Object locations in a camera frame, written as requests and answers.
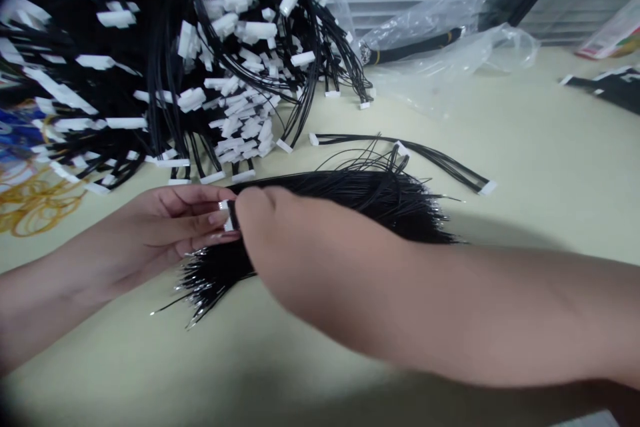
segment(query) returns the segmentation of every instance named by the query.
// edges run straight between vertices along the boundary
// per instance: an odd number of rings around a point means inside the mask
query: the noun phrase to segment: right hand
[[[371,317],[358,312],[383,295],[371,278],[388,275],[392,282],[410,242],[332,201],[299,197],[281,187],[244,190],[236,210],[253,267],[275,298],[357,349],[349,332],[342,332],[341,325],[348,330],[353,320],[346,312]]]

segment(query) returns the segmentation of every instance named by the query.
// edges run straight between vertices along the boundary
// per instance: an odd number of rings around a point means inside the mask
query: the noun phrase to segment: finger
[[[279,204],[293,195],[281,187],[259,189],[250,187],[243,190],[235,203],[240,232],[254,265],[268,255],[277,235],[275,214]]]
[[[149,191],[170,217],[183,214],[190,205],[235,200],[231,190],[214,185],[173,185]]]
[[[202,214],[211,214],[218,210],[218,202],[205,202],[190,205],[180,217],[192,217]]]
[[[151,247],[168,246],[181,240],[201,237],[215,230],[220,230],[229,218],[226,210],[204,213],[193,217],[158,219],[148,230],[146,244]]]
[[[197,238],[182,240],[175,244],[175,250],[182,258],[187,254],[192,254],[205,247],[212,247],[240,240],[240,232],[220,232],[215,231],[213,234],[207,234]]]

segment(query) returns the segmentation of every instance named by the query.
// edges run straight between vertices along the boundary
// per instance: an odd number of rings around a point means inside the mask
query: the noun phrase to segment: hand
[[[242,191],[236,212],[253,267],[276,299],[352,347],[341,329],[349,325],[346,313],[359,298],[383,296],[371,279],[381,274],[392,282],[411,251],[411,242],[360,213],[280,187]],[[336,319],[344,323],[336,326]]]
[[[111,300],[175,265],[190,252],[233,242],[217,203],[235,194],[212,185],[160,187],[138,195],[49,254],[83,303]]]

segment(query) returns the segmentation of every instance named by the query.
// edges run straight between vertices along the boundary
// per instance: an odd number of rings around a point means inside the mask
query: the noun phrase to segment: forearm
[[[404,244],[354,268],[329,268],[314,283],[325,291],[310,302],[323,294],[331,302],[289,306],[294,312],[400,366],[492,386],[640,380],[640,268],[553,252]]]
[[[79,304],[73,299],[60,298],[0,324],[0,377],[20,367],[53,345],[100,310],[106,303]]]
[[[63,263],[45,256],[0,276],[0,376],[43,351],[105,305],[81,291]]]

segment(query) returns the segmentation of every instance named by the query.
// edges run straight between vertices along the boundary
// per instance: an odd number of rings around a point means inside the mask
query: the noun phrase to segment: fingernail
[[[239,232],[225,232],[224,234],[213,234],[207,239],[208,246],[214,246],[217,244],[226,244],[228,242],[234,242],[240,240]]]
[[[209,216],[209,223],[212,226],[223,226],[229,217],[229,212],[226,210],[217,210]]]

